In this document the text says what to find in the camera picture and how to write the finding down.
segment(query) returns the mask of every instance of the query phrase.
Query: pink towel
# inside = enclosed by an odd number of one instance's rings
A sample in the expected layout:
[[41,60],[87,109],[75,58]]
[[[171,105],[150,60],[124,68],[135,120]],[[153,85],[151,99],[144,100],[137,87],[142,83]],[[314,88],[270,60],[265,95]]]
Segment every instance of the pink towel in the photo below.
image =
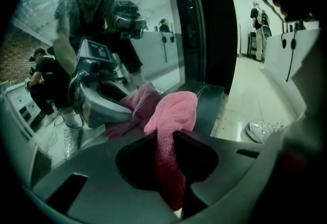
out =
[[137,126],[143,129],[153,115],[159,101],[160,95],[151,83],[143,84],[139,90],[134,91],[129,96],[120,100],[119,103],[133,111],[132,121],[118,124],[106,124],[108,139],[122,137],[125,133]]
[[183,205],[185,176],[177,165],[173,133],[193,129],[197,104],[197,97],[192,92],[169,94],[160,101],[144,128],[145,132],[157,129],[155,174],[162,198],[174,211]]

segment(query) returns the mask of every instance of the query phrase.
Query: white counter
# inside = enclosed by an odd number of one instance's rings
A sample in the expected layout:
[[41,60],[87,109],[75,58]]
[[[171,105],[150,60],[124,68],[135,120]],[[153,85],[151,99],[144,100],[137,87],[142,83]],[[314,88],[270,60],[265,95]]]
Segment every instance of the white counter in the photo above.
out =
[[304,30],[296,33],[296,48],[294,50],[293,63],[288,82],[286,82],[286,78],[291,63],[291,40],[294,37],[294,32],[283,35],[283,39],[287,41],[285,49],[282,47],[280,35],[269,37],[267,41],[264,70],[278,83],[298,116],[306,109],[306,104],[296,88],[292,77],[300,68],[302,60],[313,46],[319,33],[320,29]]

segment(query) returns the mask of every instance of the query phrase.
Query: person wearing backpack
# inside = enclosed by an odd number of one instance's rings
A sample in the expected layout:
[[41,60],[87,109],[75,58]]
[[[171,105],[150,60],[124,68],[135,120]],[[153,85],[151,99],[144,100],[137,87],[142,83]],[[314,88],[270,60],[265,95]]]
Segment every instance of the person wearing backpack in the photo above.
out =
[[264,36],[262,26],[269,26],[269,18],[265,10],[259,7],[258,2],[253,2],[253,9],[251,10],[251,16],[253,20],[253,28],[256,33],[256,60],[262,61],[262,53],[264,58],[266,55],[266,38]]

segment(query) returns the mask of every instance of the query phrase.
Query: sock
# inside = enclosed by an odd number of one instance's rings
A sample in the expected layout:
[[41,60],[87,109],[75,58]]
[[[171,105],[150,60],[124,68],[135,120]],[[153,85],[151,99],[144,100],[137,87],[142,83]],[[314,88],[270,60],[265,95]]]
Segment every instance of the sock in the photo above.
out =
[[132,78],[133,78],[134,84],[137,87],[140,87],[143,83],[145,83],[145,80],[143,78],[143,74],[142,74],[141,70],[138,70],[137,72],[132,73]]
[[67,124],[67,126],[78,127],[78,122],[75,119],[74,113],[62,114],[62,117]]

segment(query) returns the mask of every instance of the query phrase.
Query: glass panel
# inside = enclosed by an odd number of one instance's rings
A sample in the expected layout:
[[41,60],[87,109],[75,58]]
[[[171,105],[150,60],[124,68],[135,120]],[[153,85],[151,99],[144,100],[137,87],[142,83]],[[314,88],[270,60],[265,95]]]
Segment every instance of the glass panel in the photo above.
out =
[[[23,184],[45,198],[45,178],[79,152],[137,125],[143,132],[151,116],[135,121],[134,90],[155,92],[140,109],[158,93],[197,92],[200,12],[198,0],[20,0],[2,45],[0,89],[6,148]],[[64,175],[65,187],[89,181]]]

